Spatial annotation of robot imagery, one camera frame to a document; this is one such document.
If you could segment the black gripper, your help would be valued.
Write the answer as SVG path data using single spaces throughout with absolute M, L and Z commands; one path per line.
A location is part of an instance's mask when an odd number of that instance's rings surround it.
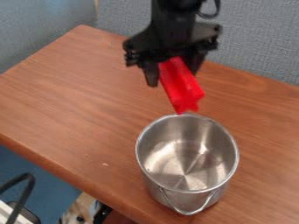
M 197 20 L 219 15 L 221 0 L 211 1 L 214 13 L 202 11 L 207 0 L 151 0 L 150 25 L 123 43 L 126 65 L 142 67 L 151 88 L 159 83 L 159 62 L 179 56 L 197 74 L 209 51 L 218 49 L 222 26 Z

